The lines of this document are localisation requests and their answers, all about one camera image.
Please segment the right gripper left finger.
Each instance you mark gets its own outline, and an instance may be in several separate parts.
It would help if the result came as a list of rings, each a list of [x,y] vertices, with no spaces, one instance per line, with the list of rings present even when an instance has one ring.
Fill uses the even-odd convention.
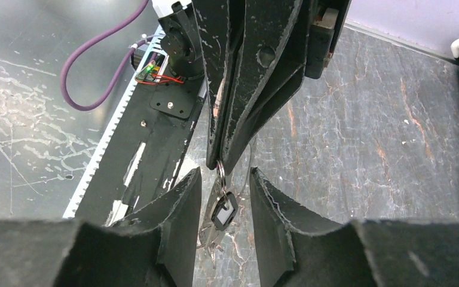
[[[191,286],[202,177],[109,227],[0,219],[0,286]]]

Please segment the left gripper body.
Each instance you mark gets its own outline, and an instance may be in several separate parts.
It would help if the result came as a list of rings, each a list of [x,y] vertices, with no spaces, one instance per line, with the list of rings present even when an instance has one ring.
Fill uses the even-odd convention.
[[[344,26],[351,0],[313,1],[310,8],[305,76],[321,77],[327,68]]]

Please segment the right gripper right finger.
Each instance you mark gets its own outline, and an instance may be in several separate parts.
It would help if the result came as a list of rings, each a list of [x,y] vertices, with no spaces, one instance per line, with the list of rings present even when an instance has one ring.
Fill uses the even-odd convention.
[[[339,224],[249,173],[262,286],[459,286],[459,219]]]

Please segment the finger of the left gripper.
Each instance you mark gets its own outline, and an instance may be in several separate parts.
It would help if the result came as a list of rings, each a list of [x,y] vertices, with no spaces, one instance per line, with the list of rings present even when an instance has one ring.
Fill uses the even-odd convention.
[[[302,83],[312,1],[245,1],[234,52],[221,162],[231,173],[246,145]]]
[[[234,106],[231,93],[240,66],[246,4],[246,1],[193,2],[210,112],[206,165],[211,170],[216,168],[217,161],[226,170],[233,170],[249,141],[247,127],[237,130],[233,151],[228,151],[225,140],[227,131],[236,131],[230,125],[229,110]]]

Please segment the black key fob tag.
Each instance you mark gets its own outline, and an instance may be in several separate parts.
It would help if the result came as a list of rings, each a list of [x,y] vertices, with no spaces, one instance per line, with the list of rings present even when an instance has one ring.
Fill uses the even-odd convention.
[[[221,199],[216,202],[210,219],[212,220],[217,230],[225,231],[232,223],[237,211],[238,203],[235,194],[232,192],[227,192]]]

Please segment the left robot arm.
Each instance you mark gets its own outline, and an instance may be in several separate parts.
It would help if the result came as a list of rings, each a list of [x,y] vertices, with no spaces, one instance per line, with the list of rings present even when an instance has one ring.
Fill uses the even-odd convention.
[[[206,164],[235,168],[247,144],[335,51],[351,2],[159,1],[175,75],[203,77],[210,106]]]

